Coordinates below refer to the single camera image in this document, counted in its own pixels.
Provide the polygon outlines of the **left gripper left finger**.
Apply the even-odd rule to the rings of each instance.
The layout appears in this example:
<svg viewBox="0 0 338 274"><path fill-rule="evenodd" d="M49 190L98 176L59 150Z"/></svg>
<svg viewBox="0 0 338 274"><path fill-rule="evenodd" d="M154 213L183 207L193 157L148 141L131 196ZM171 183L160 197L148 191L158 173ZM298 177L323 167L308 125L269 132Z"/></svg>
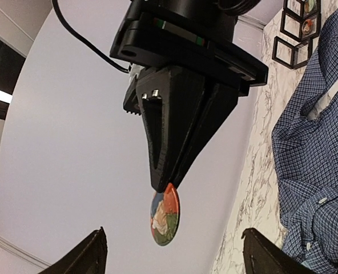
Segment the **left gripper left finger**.
<svg viewBox="0 0 338 274"><path fill-rule="evenodd" d="M104 274L108 255L107 238L103 227L92 231L69 253L40 272L49 273L98 273Z"/></svg>

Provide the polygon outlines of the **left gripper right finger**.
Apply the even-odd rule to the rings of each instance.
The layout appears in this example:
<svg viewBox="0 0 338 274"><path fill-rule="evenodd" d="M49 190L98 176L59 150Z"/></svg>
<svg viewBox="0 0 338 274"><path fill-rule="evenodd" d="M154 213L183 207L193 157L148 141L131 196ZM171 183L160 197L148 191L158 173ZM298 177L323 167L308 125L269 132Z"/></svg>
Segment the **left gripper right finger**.
<svg viewBox="0 0 338 274"><path fill-rule="evenodd" d="M313 274L314 271L287 256L255 228L243 231L246 274Z"/></svg>

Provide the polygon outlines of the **blue checked button shirt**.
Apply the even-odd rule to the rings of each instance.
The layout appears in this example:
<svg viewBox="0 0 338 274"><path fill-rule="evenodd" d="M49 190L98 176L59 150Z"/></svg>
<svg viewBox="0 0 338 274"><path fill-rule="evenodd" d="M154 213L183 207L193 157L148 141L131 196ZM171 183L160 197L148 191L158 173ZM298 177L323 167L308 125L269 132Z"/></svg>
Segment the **blue checked button shirt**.
<svg viewBox="0 0 338 274"><path fill-rule="evenodd" d="M338 91L309 114L338 80L338 9L272 132L283 252L316 273L338 273Z"/></svg>

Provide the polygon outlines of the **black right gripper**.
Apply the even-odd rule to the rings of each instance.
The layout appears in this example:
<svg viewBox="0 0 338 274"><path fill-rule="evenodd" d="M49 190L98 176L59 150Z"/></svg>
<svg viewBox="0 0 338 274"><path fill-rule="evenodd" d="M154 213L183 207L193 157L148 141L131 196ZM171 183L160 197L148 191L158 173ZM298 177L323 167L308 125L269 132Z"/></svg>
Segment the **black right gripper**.
<svg viewBox="0 0 338 274"><path fill-rule="evenodd" d="M110 57L164 67L143 69L136 85L155 191L163 192L168 183L179 187L196 157L236 107L236 88L246 96L251 87L267 83L268 67L232 41L238 17L257 3L130 3ZM204 76L222 84L212 84L204 93Z"/></svg>

